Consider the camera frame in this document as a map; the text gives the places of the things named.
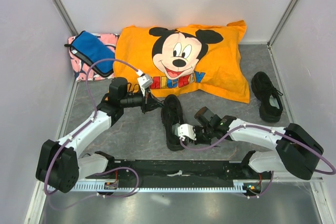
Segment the black shoe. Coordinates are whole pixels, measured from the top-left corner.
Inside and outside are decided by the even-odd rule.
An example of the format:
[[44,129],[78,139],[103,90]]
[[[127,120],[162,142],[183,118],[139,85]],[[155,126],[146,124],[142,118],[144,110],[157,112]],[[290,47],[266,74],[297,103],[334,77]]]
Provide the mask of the black shoe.
[[280,97],[283,95],[272,83],[265,72],[257,72],[251,80],[251,89],[260,101],[259,115],[268,123],[280,121],[283,106]]
[[181,151],[184,148],[180,139],[174,134],[173,126],[184,124],[183,109],[178,97],[174,94],[168,95],[164,100],[164,107],[161,110],[161,120],[165,128],[166,145],[170,151]]

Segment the black shoelace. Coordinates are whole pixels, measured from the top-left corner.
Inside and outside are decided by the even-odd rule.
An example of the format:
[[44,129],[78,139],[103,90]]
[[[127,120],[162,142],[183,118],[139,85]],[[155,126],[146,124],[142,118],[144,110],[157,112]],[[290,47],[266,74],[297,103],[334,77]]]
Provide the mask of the black shoelace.
[[160,100],[158,100],[156,98],[153,100],[153,103],[154,103],[154,106],[156,108],[164,108],[165,107],[164,101],[160,101]]

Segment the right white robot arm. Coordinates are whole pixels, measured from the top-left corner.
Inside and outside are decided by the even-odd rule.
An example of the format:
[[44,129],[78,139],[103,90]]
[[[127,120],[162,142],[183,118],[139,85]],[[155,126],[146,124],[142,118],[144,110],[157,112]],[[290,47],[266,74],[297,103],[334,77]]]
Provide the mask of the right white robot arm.
[[300,125],[272,127],[251,124],[234,116],[220,118],[209,108],[203,107],[195,119],[196,142],[209,144],[212,140],[247,142],[267,149],[246,155],[247,162],[240,166],[241,174],[248,179],[263,172],[289,172],[310,180],[324,150]]

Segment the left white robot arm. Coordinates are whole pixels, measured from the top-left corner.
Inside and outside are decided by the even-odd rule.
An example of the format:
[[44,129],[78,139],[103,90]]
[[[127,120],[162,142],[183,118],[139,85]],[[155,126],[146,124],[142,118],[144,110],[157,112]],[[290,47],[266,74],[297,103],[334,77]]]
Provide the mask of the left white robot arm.
[[112,79],[109,91],[95,107],[93,113],[76,129],[57,141],[43,143],[36,169],[36,178],[44,183],[45,193],[50,187],[62,193],[69,192],[78,180],[99,174],[111,178],[115,165],[110,156],[97,152],[81,157],[82,152],[101,133],[111,128],[124,114],[124,109],[139,107],[143,113],[159,108],[162,103],[150,91],[152,78],[138,77],[139,91],[128,90],[126,78]]

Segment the orange Mickey Mouse pillow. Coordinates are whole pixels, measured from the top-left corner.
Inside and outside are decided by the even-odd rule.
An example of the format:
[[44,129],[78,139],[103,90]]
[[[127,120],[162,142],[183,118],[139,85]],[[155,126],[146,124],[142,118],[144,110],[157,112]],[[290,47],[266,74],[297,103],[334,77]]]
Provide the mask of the orange Mickey Mouse pillow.
[[246,28],[243,20],[226,26],[126,27],[116,45],[114,75],[136,84],[134,68],[142,70],[152,78],[150,89],[160,98],[202,90],[249,103],[239,52]]

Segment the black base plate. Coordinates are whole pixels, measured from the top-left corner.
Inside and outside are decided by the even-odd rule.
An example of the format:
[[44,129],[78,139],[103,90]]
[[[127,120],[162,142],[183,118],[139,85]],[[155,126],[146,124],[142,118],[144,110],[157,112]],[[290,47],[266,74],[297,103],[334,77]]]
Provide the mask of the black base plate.
[[258,181],[271,178],[271,172],[255,172],[245,163],[193,160],[121,160],[109,162],[106,170],[134,169],[140,188],[232,187],[234,180]]

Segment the aluminium rail at right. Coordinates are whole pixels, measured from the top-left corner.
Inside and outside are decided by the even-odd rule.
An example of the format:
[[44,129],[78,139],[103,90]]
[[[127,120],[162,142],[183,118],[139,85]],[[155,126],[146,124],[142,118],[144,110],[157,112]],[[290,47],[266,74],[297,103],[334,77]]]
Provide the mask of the aluminium rail at right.
[[288,172],[274,172],[272,177],[273,183],[315,183],[321,181],[323,181],[323,178],[320,175],[313,175],[310,180],[304,180]]

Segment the left aluminium frame post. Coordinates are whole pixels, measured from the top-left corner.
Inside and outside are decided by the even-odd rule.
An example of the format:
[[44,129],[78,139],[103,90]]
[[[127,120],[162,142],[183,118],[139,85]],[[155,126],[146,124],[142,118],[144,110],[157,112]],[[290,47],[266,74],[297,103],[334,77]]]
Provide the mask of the left aluminium frame post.
[[66,10],[65,5],[63,4],[62,0],[52,0],[53,4],[55,5],[58,13],[60,14],[61,18],[63,19],[66,27],[70,31],[72,36],[78,35],[78,30],[76,29],[68,11]]

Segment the aluminium frame post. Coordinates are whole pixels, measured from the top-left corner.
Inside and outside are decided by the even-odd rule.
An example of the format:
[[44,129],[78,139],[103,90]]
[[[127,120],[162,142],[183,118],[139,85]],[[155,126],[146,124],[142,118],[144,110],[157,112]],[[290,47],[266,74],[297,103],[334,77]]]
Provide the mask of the aluminium frame post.
[[291,14],[295,10],[297,4],[299,3],[300,0],[290,0],[284,13],[282,14],[274,32],[272,33],[270,39],[267,42],[267,46],[271,48],[273,44],[276,42],[277,38],[279,37],[281,31],[285,27],[287,21],[289,20]]
[[68,11],[66,10],[65,5],[63,4],[62,0],[52,0],[53,4],[55,5],[58,13],[60,14],[61,18],[63,19],[66,27],[70,31],[72,36],[78,35],[78,30],[76,29]]

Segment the right aluminium frame post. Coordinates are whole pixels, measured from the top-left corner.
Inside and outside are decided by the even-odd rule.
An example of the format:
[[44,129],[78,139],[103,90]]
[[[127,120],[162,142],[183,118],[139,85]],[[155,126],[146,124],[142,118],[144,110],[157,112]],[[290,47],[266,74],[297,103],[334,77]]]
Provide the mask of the right aluminium frame post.
[[290,0],[284,13],[282,14],[274,32],[272,33],[270,39],[267,42],[267,46],[271,48],[273,44],[276,42],[277,38],[279,37],[281,31],[285,27],[287,21],[289,20],[291,14],[295,10],[297,4],[299,3],[300,0]]

